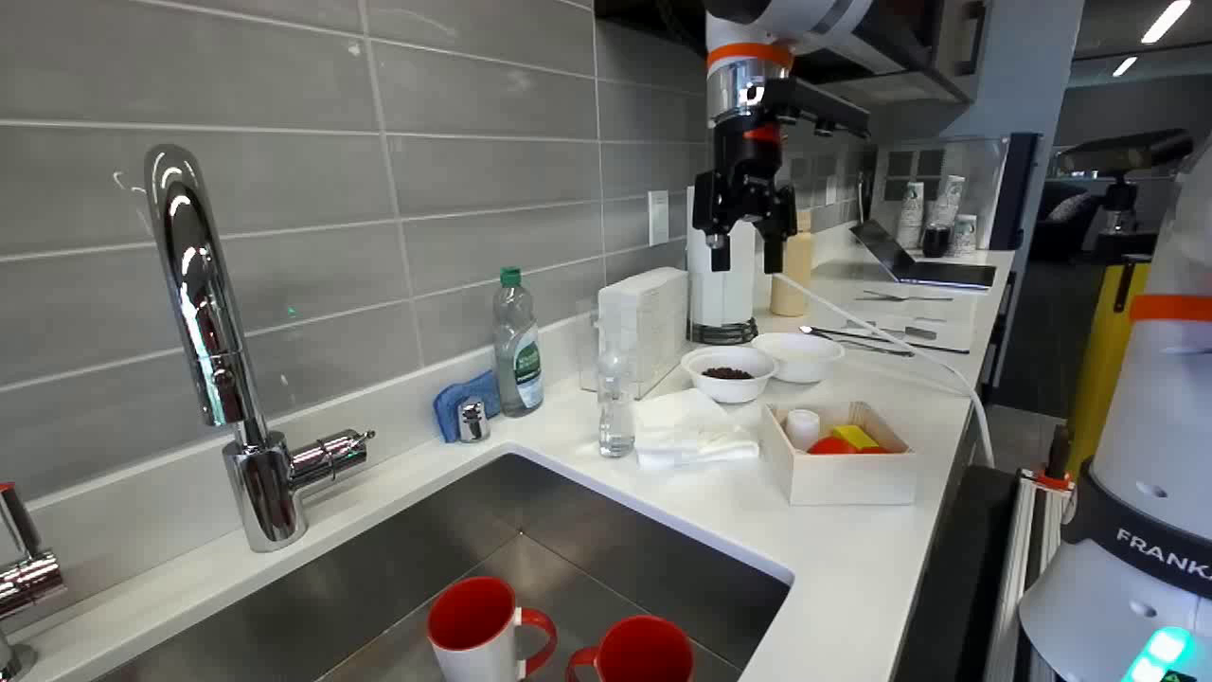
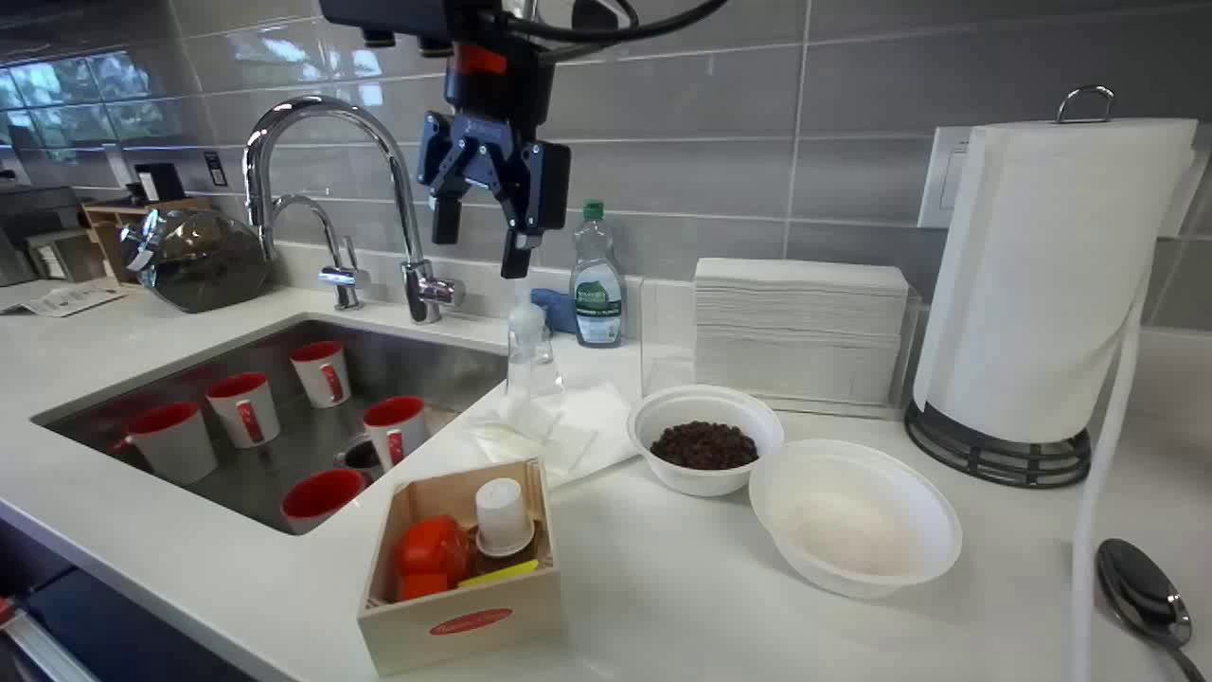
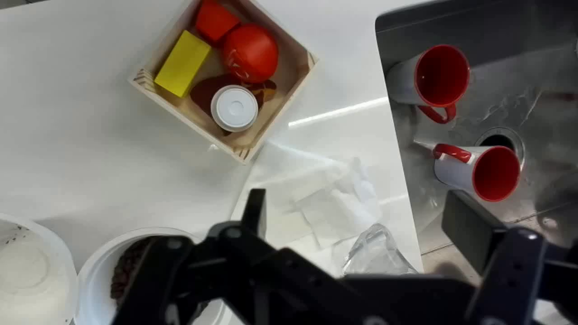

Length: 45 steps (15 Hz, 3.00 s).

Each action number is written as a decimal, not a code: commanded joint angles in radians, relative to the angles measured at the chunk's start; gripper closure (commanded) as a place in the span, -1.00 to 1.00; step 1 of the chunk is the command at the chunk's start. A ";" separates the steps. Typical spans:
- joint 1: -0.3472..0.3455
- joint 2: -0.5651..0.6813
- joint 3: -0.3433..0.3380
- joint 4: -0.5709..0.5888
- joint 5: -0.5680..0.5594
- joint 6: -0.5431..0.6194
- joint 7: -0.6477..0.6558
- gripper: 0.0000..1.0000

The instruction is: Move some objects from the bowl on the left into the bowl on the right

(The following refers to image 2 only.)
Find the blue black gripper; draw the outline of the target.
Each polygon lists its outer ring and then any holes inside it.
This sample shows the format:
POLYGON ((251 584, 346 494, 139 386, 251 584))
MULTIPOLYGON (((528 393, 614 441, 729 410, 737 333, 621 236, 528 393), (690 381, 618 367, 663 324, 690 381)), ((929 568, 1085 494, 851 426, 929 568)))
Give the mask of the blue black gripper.
POLYGON ((453 246, 461 193, 489 188, 505 208, 499 276, 529 272, 542 229, 563 223, 571 151, 546 145, 554 60, 529 41, 460 41, 443 75, 447 113, 424 118, 418 177, 432 188, 432 243, 453 246))

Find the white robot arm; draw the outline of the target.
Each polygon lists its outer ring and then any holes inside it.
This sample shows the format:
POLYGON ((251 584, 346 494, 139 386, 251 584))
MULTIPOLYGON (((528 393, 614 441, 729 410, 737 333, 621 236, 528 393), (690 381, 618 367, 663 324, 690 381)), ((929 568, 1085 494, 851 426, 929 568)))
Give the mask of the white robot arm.
POLYGON ((578 54, 676 32, 721 11, 690 11, 631 27, 551 27, 514 15, 505 0, 318 0, 336 27, 369 41, 413 32, 424 58, 443 58, 447 113, 429 109, 418 180, 432 193, 432 239, 451 246, 461 196, 489 188, 505 208, 499 272, 518 281, 546 229, 563 225, 571 151, 538 135, 551 113, 554 70, 578 54))

